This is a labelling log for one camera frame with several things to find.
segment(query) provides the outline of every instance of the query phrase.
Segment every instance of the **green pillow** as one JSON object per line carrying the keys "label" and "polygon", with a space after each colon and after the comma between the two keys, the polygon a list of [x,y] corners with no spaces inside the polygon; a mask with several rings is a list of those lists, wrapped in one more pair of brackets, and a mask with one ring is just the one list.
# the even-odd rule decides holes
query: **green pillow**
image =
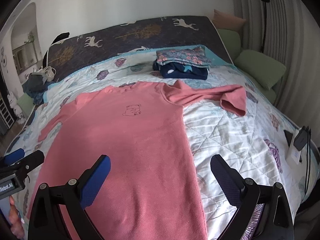
{"label": "green pillow", "polygon": [[265,89],[263,88],[258,81],[256,81],[252,76],[250,76],[248,73],[242,71],[239,69],[244,75],[246,75],[251,82],[255,85],[255,87],[269,100],[270,103],[274,103],[277,97],[277,94],[274,92],[273,89]]}
{"label": "green pillow", "polygon": [[34,106],[33,98],[24,93],[21,97],[18,98],[17,105],[20,106],[24,118],[28,119],[28,117],[32,113]]}
{"label": "green pillow", "polygon": [[241,40],[239,33],[223,29],[218,29],[218,33],[220,34],[232,61],[234,61],[241,52]]}
{"label": "green pillow", "polygon": [[285,65],[254,50],[244,50],[234,61],[236,67],[253,76],[259,84],[270,90],[284,75]]}

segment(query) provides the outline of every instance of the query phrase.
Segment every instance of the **floor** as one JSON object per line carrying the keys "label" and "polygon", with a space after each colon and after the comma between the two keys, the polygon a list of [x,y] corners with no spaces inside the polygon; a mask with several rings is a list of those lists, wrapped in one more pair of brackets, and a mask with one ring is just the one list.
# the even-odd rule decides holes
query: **floor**
{"label": "floor", "polygon": [[2,157],[12,140],[22,131],[24,124],[15,122],[5,135],[0,135],[0,157]]}

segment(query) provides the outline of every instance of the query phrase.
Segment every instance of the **floral fabric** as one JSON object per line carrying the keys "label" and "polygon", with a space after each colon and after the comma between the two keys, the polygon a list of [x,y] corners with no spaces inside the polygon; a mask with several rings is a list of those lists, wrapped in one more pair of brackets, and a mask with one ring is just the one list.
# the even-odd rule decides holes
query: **floral fabric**
{"label": "floral fabric", "polygon": [[211,59],[205,56],[204,47],[194,49],[163,49],[157,50],[157,63],[161,66],[171,62],[194,67],[209,68]]}

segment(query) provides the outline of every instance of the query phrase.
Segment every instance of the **hand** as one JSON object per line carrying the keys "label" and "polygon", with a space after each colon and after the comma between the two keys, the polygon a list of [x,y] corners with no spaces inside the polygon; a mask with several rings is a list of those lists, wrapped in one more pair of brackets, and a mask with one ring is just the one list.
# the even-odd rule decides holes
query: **hand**
{"label": "hand", "polygon": [[18,215],[18,210],[14,205],[14,199],[12,196],[9,197],[10,200],[10,212],[9,221],[12,224],[11,232],[18,238],[22,239],[24,237],[24,230],[22,227],[21,219]]}

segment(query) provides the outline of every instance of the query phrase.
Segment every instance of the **white wall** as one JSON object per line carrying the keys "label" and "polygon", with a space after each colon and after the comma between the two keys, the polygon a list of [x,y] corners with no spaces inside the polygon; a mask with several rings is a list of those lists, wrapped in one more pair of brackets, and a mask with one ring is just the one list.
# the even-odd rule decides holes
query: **white wall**
{"label": "white wall", "polygon": [[24,42],[28,40],[28,33],[20,34],[18,36],[11,36],[12,50],[24,45]]}
{"label": "white wall", "polygon": [[4,78],[4,81],[7,85],[9,91],[12,91],[14,95],[19,98],[23,95],[23,89],[20,84],[20,80],[17,74],[17,70],[13,61],[12,56],[12,47],[11,47],[11,31],[9,30],[2,42],[0,43],[0,48],[4,48],[4,55],[7,58],[6,67],[1,66],[1,72]]}
{"label": "white wall", "polygon": [[35,45],[35,50],[36,50],[38,61],[42,61],[42,53],[41,53],[41,48],[40,48],[40,43],[39,43],[37,26],[34,27],[34,29],[32,30],[32,33],[35,36],[35,41],[33,43]]}
{"label": "white wall", "polygon": [[63,32],[70,36],[129,21],[171,15],[234,14],[233,0],[32,0],[42,54]]}

